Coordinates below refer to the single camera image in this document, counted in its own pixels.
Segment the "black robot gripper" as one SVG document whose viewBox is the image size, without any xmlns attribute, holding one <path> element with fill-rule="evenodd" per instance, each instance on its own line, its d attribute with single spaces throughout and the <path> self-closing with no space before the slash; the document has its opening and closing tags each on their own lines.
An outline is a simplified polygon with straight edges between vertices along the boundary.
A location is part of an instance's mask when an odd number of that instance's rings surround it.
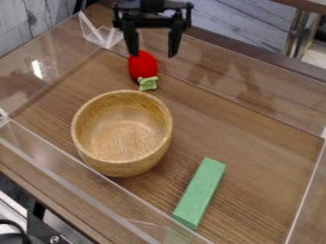
<svg viewBox="0 0 326 244">
<path fill-rule="evenodd" d="M 122 29 L 128 53 L 139 55 L 136 29 L 171 28 L 168 56 L 178 53 L 183 30 L 191 27 L 194 4 L 175 0 L 118 0 L 112 5 L 114 26 Z"/>
</svg>

